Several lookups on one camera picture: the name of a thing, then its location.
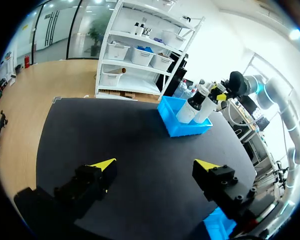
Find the wooden floor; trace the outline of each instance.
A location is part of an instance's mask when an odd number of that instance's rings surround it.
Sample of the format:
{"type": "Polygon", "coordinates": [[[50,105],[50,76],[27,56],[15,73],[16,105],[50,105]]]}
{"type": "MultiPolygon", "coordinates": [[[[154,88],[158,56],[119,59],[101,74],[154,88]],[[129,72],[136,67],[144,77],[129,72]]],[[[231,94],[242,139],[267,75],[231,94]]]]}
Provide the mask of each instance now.
{"type": "MultiPolygon", "coordinates": [[[[0,136],[0,177],[8,197],[26,187],[36,188],[36,156],[52,100],[94,97],[97,60],[50,61],[23,69],[14,85],[3,91],[0,111],[9,120],[0,136]]],[[[136,94],[143,102],[157,96],[136,94]]]]}

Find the blue bin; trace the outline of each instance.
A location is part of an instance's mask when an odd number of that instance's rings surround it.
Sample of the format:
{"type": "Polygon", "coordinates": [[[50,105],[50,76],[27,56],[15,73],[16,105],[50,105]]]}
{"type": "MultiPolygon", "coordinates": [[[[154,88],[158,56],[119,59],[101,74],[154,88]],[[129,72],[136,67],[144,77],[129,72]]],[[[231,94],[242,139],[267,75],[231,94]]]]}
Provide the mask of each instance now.
{"type": "Polygon", "coordinates": [[[213,126],[209,119],[206,119],[202,124],[196,124],[194,121],[189,124],[180,123],[176,118],[176,114],[182,108],[185,101],[185,99],[181,98],[163,96],[158,106],[158,111],[170,137],[203,134],[213,126]]]}
{"type": "Polygon", "coordinates": [[[236,226],[234,220],[228,219],[220,208],[216,208],[204,221],[211,240],[227,240],[236,226]]]}

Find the metal shelving unit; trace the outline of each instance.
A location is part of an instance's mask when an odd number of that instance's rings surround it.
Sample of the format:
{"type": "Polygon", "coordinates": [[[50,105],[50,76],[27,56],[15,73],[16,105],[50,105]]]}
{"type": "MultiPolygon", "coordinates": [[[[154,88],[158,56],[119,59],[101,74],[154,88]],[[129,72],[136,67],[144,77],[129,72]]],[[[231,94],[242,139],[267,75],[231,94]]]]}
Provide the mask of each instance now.
{"type": "Polygon", "coordinates": [[[99,62],[98,62],[98,70],[96,74],[96,84],[95,84],[95,95],[99,93],[99,90],[117,90],[117,91],[129,91],[129,92],[135,92],[135,93],[144,93],[144,94],[154,94],[159,97],[159,100],[161,100],[167,86],[170,84],[176,70],[178,69],[179,65],[181,64],[182,59],[184,58],[188,48],[190,47],[193,39],[195,38],[197,32],[201,28],[201,25],[205,18],[203,17],[200,20],[200,23],[196,27],[192,27],[188,22],[182,20],[181,18],[175,17],[169,12],[165,12],[163,10],[160,10],[156,7],[144,4],[142,2],[137,2],[134,0],[119,0],[113,13],[110,18],[109,24],[107,26],[107,29],[105,31],[104,39],[102,42],[99,62]],[[184,51],[180,51],[178,49],[174,49],[170,46],[167,46],[165,44],[159,43],[153,39],[145,38],[142,36],[136,36],[133,34],[130,34],[128,32],[125,32],[124,30],[121,30],[121,27],[131,25],[131,23],[137,22],[135,19],[133,19],[133,16],[138,16],[138,19],[142,17],[143,15],[147,18],[149,18],[149,21],[146,22],[147,24],[156,25],[161,27],[162,29],[156,29],[156,32],[160,32],[165,29],[174,29],[176,33],[179,33],[182,29],[189,29],[189,31],[184,35],[188,35],[192,33],[192,36],[187,41],[187,45],[184,48],[184,51]],[[174,52],[180,55],[179,60],[176,62],[174,69],[172,72],[162,71],[155,69],[153,67],[149,66],[142,66],[133,64],[127,57],[125,57],[124,60],[111,60],[107,58],[106,48],[107,44],[110,39],[113,38],[123,38],[124,42],[130,43],[133,42],[134,45],[136,44],[144,44],[147,43],[150,46],[153,46],[157,49],[162,49],[163,51],[166,51],[167,54],[174,52]],[[124,74],[121,76],[120,81],[117,86],[102,86],[100,85],[100,78],[101,78],[101,72],[104,66],[121,66],[130,68],[130,72],[134,69],[137,71],[147,71],[153,74],[124,74]],[[158,89],[156,86],[155,81],[158,78],[158,74],[164,75],[164,79],[168,78],[166,83],[163,81],[163,88],[162,91],[158,89]]]}

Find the red fire extinguisher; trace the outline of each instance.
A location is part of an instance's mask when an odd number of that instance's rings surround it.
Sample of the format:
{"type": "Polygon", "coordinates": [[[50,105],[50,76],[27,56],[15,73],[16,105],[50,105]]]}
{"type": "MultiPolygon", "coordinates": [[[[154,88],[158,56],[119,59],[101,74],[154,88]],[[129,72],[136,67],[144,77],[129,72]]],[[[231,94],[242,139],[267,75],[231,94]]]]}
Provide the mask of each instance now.
{"type": "Polygon", "coordinates": [[[25,68],[28,68],[30,66],[30,56],[25,56],[24,58],[24,65],[25,65],[25,68]]]}

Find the black tabletop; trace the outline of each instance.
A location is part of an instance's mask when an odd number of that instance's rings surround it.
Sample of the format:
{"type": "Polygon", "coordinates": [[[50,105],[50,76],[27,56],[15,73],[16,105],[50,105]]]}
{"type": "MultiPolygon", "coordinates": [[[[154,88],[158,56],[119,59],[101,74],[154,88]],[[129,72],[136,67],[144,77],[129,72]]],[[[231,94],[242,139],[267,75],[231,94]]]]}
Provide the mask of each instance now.
{"type": "Polygon", "coordinates": [[[157,104],[64,98],[52,105],[37,155],[37,185],[53,195],[74,169],[117,159],[118,176],[76,225],[116,239],[184,239],[216,207],[192,177],[194,159],[227,164],[251,186],[253,165],[221,113],[202,135],[170,137],[157,104]]]}

